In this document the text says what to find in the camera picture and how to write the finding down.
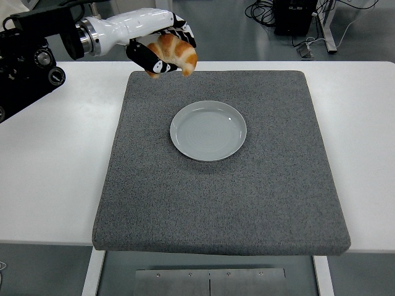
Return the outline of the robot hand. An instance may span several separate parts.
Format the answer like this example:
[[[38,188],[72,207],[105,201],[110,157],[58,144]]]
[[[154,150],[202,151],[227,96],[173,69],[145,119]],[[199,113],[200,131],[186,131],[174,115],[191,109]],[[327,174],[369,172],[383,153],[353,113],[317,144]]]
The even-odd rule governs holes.
[[[183,76],[195,71],[198,55],[193,32],[178,15],[163,9],[142,8],[105,20],[84,21],[94,56],[107,54],[115,45],[126,47],[130,60],[149,76],[181,69]]]

